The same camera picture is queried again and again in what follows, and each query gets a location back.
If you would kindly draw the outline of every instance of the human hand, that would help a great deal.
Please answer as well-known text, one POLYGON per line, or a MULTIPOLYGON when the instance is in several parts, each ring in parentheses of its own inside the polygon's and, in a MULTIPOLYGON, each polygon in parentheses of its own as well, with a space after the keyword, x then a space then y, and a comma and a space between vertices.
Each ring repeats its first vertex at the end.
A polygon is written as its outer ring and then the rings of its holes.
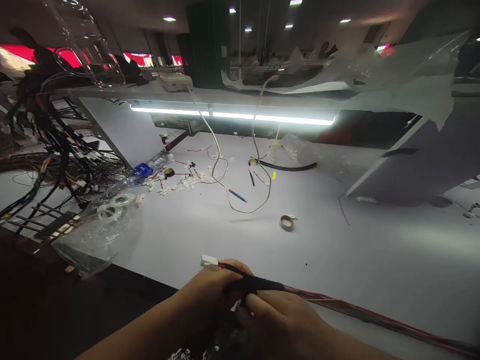
MULTIPOLYGON (((249 267, 238 260, 228 259, 221 262, 253 275, 249 267)), ((193 332, 205 329, 217 313, 232 308, 242 295, 235 291, 226 292, 226 289, 241 279, 240 274, 224 268, 204 268, 173 296, 192 320, 189 325, 193 332)))
POLYGON ((237 317, 259 337, 265 356, 275 359, 329 359, 337 331, 299 296, 284 291, 259 291, 246 297, 237 317))

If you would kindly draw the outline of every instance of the black pen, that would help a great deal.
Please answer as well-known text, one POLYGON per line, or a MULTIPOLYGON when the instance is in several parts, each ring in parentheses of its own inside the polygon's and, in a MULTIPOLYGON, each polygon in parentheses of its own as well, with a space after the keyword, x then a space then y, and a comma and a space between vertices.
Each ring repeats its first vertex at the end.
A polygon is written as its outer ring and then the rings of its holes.
POLYGON ((252 175, 252 173, 250 172, 250 170, 248 170, 248 172, 250 173, 251 184, 252 184, 253 186, 255 186, 254 176, 252 175))

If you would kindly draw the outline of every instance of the blue pen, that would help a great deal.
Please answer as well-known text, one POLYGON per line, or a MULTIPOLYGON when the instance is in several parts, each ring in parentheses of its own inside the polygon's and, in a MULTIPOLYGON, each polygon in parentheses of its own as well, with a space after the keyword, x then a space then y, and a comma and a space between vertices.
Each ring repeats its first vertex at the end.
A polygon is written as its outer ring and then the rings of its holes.
POLYGON ((231 192, 233 195, 235 195, 237 198, 239 198, 240 200, 246 202, 248 204, 248 201, 245 200, 243 197, 241 197, 240 195, 238 195, 235 191, 233 191, 232 189, 228 189, 229 192, 231 192))

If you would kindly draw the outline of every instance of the fluorescent light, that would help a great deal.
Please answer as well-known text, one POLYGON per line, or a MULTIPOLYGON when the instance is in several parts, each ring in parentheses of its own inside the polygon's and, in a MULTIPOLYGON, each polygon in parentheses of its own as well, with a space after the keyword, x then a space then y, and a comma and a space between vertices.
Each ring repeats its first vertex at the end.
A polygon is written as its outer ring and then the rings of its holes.
MULTIPOLYGON (((213 112, 212 115, 215 118, 229 118, 229 119, 245 119, 253 120, 254 116, 250 114, 239 114, 230 112, 213 112)), ((306 124, 306 125, 332 125, 335 120, 324 119, 312 119, 303 117, 285 117, 285 116, 270 116, 270 115, 257 115, 256 120, 273 121, 279 123, 291 123, 291 124, 306 124)))
MULTIPOLYGON (((131 106, 133 111, 139 113, 156 113, 156 114, 174 114, 174 115, 192 115, 192 116, 200 116, 197 110, 178 110, 178 109, 159 109, 153 107, 134 107, 131 106)), ((202 111, 201 114, 203 116, 210 116, 208 111, 202 111)))
MULTIPOLYGON (((200 116, 199 112, 196 110, 161 109, 161 108, 134 107, 134 106, 132 106, 131 109, 135 112, 141 112, 141 113, 200 116)), ((202 111, 201 114, 204 117, 210 116, 208 111, 202 111)), ((253 120, 254 118, 252 114, 241 114, 241 113, 234 113, 234 112, 212 112, 212 115, 214 118, 244 119, 244 120, 253 120)), ((324 125, 324 126, 330 126, 335 121, 335 119, 325 120, 325 119, 314 119, 314 118, 304 118, 304 117, 286 117, 286 116, 271 116, 271 115, 257 115, 256 120, 272 121, 272 122, 278 122, 278 123, 324 125)))
POLYGON ((332 125, 334 120, 323 120, 323 119, 309 119, 303 117, 284 117, 284 116, 267 116, 267 115, 257 115, 257 120, 264 121, 275 121, 278 123, 291 123, 291 124, 306 124, 306 125, 332 125))

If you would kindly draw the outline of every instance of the tape roll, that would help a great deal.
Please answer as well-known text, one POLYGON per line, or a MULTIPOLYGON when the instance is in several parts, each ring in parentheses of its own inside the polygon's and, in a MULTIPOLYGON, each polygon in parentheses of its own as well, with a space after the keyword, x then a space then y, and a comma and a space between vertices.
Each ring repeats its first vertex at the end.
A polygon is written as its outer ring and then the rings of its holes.
POLYGON ((117 221, 122 216, 122 207, 110 206, 108 204, 101 205, 96 209, 98 218, 106 223, 117 221))
POLYGON ((169 167, 168 169, 166 169, 163 173, 165 174, 165 176, 166 176, 167 178, 170 178, 170 177, 172 177, 173 175, 175 175, 175 171, 174 171, 171 167, 169 167))
POLYGON ((111 200, 108 206, 117 208, 117 207, 123 207, 127 206, 130 204, 133 200, 135 200, 135 195, 129 192, 121 193, 116 196, 114 196, 111 200))
POLYGON ((294 219, 288 215, 280 216, 280 221, 278 222, 282 229, 292 230, 294 227, 294 219))

